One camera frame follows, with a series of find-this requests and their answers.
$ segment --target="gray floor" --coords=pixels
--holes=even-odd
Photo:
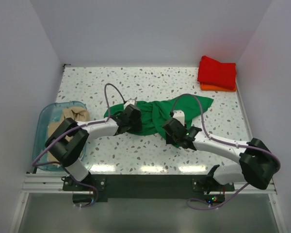
[[[278,232],[267,195],[238,195],[218,211],[195,211],[186,207],[185,200],[136,199],[110,199],[79,210],[71,198],[70,194],[31,195],[20,232]]]

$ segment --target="terrazzo surface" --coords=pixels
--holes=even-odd
[[[210,133],[249,140],[236,92],[201,91],[197,71],[192,67],[67,67],[56,102],[81,101],[95,120],[103,118],[107,109],[103,92],[106,83],[117,86],[127,100],[168,100],[191,93],[214,99],[204,113]],[[110,105],[121,102],[112,87],[107,93]],[[200,116],[193,119],[193,125],[201,128]],[[125,133],[88,141],[83,163],[92,173],[100,174],[205,174],[213,165],[233,162],[209,152],[166,145],[158,133]],[[38,169],[37,173],[54,172]]]

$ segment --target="blue basket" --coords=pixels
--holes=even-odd
[[[38,155],[45,149],[45,142],[48,139],[48,126],[51,122],[57,122],[60,120],[60,117],[63,113],[63,109],[71,108],[74,106],[83,107],[85,109],[86,106],[79,101],[71,101],[65,103],[52,103],[46,106],[40,113],[37,131],[35,133],[35,140],[33,146],[32,160],[36,159]],[[83,153],[81,156],[81,160],[86,153],[86,145],[83,148]],[[48,162],[48,154],[42,156],[38,163],[46,163]],[[46,171],[61,171],[63,170],[61,167],[50,165],[44,165],[38,167],[41,170]]]

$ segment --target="brown towel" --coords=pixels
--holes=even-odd
[[[48,137],[50,137],[55,130],[58,128],[58,126],[66,119],[66,118],[72,118],[75,121],[89,121],[89,112],[82,107],[72,107],[72,108],[65,108],[63,109],[63,114],[60,117],[60,120],[58,122],[52,122],[48,125]],[[70,137],[66,136],[66,139],[68,141],[71,140]],[[58,161],[55,159],[55,157],[49,152],[48,153],[48,161],[54,162]]]

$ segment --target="metal frame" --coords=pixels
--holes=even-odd
[[[252,132],[250,129],[248,117],[243,105],[243,100],[237,86],[237,98],[239,100],[239,105],[242,111],[243,119],[245,121],[246,129],[248,136],[252,138]],[[69,192],[63,191],[63,181],[61,180],[63,174],[27,174],[23,183],[23,187],[21,190],[21,194],[19,196],[16,210],[14,213],[13,221],[9,230],[9,233],[17,233],[20,228],[20,224],[22,222],[26,204],[28,203],[28,197],[31,193],[53,193],[53,194],[71,194],[71,193],[84,193],[84,192]],[[235,191],[240,189],[245,183],[235,183]],[[240,194],[267,194],[270,199],[270,203],[272,206],[272,210],[275,216],[275,220],[277,223],[277,227],[280,233],[287,233],[287,227],[281,212],[281,209],[278,205],[277,193],[274,182],[270,183],[266,190],[259,190],[251,185],[246,187]]]

